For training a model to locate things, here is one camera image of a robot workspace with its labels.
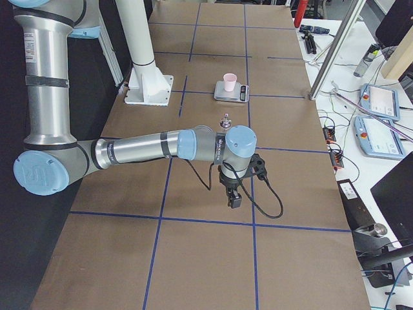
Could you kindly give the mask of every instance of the cup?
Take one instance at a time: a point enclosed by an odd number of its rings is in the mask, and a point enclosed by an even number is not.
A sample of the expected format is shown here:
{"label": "cup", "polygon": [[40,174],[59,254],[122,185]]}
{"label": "cup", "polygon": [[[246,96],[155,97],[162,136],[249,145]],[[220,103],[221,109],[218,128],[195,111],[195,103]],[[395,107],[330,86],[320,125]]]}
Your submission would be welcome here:
{"label": "cup", "polygon": [[233,73],[224,74],[224,89],[226,92],[231,92],[237,83],[237,76]]}

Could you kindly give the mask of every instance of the blue cable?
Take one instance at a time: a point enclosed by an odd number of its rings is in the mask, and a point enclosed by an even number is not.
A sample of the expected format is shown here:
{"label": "blue cable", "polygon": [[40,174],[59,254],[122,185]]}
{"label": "blue cable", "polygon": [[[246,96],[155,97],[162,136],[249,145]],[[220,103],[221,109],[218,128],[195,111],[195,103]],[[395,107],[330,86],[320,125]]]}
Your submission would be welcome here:
{"label": "blue cable", "polygon": [[406,265],[399,271],[398,276],[397,276],[396,279],[394,280],[394,284],[393,284],[392,290],[390,291],[390,294],[389,294],[388,297],[387,297],[386,305],[385,305],[385,308],[384,308],[385,310],[387,309],[388,303],[390,302],[390,299],[392,298],[393,291],[394,291],[394,289],[396,288],[396,285],[397,285],[397,283],[398,283],[398,281],[399,281],[399,278],[400,278],[400,276],[401,276],[401,273],[403,272],[403,270],[405,270],[405,269],[406,269],[408,266],[410,266],[411,264],[412,264],[412,262],[406,264]]}

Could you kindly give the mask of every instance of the red pole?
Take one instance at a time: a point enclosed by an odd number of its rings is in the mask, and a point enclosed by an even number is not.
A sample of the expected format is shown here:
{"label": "red pole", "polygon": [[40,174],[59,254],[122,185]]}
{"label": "red pole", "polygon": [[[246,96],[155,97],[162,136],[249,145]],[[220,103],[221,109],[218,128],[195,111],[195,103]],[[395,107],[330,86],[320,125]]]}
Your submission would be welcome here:
{"label": "red pole", "polygon": [[294,26],[298,28],[303,19],[305,10],[307,9],[308,0],[299,0],[298,9],[296,12],[296,18],[294,18]]}

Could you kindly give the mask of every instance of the white desk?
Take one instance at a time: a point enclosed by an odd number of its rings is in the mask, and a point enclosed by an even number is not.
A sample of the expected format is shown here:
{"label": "white desk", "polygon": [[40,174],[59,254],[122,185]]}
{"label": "white desk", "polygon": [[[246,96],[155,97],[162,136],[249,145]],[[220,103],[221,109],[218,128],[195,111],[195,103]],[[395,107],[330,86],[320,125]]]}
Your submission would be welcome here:
{"label": "white desk", "polygon": [[[335,35],[340,26],[340,21],[304,19],[302,24],[329,28],[330,33]],[[300,34],[297,30],[297,35],[299,36],[299,44],[301,47],[301,52],[303,54],[304,60],[311,61],[316,57],[316,55],[306,53],[304,42],[301,39],[301,36],[303,34]],[[317,44],[317,52],[321,52],[333,40],[333,37],[314,35],[314,40]],[[357,22],[354,28],[352,29],[350,35],[344,42],[343,47],[341,48],[335,63],[357,65],[360,59],[363,57],[364,53],[366,52],[367,48],[372,43],[375,43],[375,41],[370,32],[368,31],[366,25],[363,22]],[[327,53],[320,57],[317,62],[322,63],[324,61],[326,54]],[[330,92],[334,88],[334,86],[331,83],[331,81],[333,80],[339,86],[339,88],[345,90],[356,90],[359,89],[360,86],[364,83],[373,83],[374,80],[371,81],[372,76],[375,74],[376,69],[378,68],[378,66],[380,66],[383,59],[384,58],[382,55],[378,56],[373,61],[370,68],[367,70],[366,74],[361,78],[353,76],[353,71],[356,68],[355,66],[345,67],[334,65],[333,69],[328,75],[325,84],[321,88],[322,91]],[[314,65],[309,65],[308,63],[306,64],[306,68],[310,83],[313,84],[319,68]],[[397,80],[384,79],[383,76],[379,74],[376,84],[388,85],[397,82]],[[399,103],[401,107],[413,107],[399,83],[395,85],[390,85],[388,87],[398,91]],[[340,93],[342,93],[342,95],[346,96],[348,99],[351,99],[353,102],[357,102],[359,99],[359,92]],[[349,105],[346,105],[344,101],[341,101],[340,99],[335,98],[334,96],[332,96],[332,101],[334,104],[334,108],[330,102],[329,95],[319,93],[316,99],[317,109],[319,109],[319,115],[326,116],[328,114],[328,117],[332,118],[336,125],[347,125],[348,121],[341,117],[339,114],[334,113],[333,109],[336,112],[344,115],[346,118],[350,119],[352,117],[354,108],[350,107]],[[324,124],[324,122],[325,119],[321,119],[321,124]],[[401,121],[399,123],[408,127],[413,127],[413,112],[408,110],[402,110]],[[354,186],[358,191],[359,195],[361,196],[361,199],[369,209],[375,221],[377,221],[378,223],[383,223],[388,227],[386,220],[384,219],[383,215],[378,209],[377,204],[375,203],[370,193],[370,188],[373,187],[373,185],[376,184],[395,165],[397,165],[399,161],[369,158],[365,156],[359,148],[358,142],[356,141],[352,123],[348,128],[347,135],[346,130],[346,127],[337,127],[336,138],[337,144],[339,144],[341,147],[345,145],[345,156],[354,161],[354,163],[360,169],[360,176],[358,180],[354,182]],[[409,132],[408,130],[403,131],[406,132],[408,135],[413,136],[413,132]],[[413,151],[413,143],[404,141],[403,146],[407,153]],[[344,159],[344,164],[345,168],[337,171],[336,179],[343,180],[348,178],[350,180],[354,180],[357,176],[357,169],[355,168],[355,166],[353,166],[353,164],[348,162],[346,159]],[[387,237],[389,237],[390,241],[397,240],[392,231],[389,231]],[[385,295],[384,292],[390,291],[391,287],[382,287],[379,289],[374,289],[367,279],[365,279],[365,286],[371,306],[384,307],[387,299],[387,295]],[[403,304],[413,307],[413,283],[410,283],[410,286],[408,287],[397,287],[395,292],[396,294],[392,297],[388,308],[395,309],[396,304]]]}

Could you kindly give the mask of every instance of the computer monitor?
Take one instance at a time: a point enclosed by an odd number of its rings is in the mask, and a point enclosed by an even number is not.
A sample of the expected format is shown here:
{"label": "computer monitor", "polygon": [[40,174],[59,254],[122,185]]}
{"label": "computer monitor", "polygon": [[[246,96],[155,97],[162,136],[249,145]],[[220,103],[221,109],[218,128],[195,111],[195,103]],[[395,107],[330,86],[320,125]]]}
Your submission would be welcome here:
{"label": "computer monitor", "polygon": [[413,244],[413,152],[378,181],[371,193],[400,244]]}

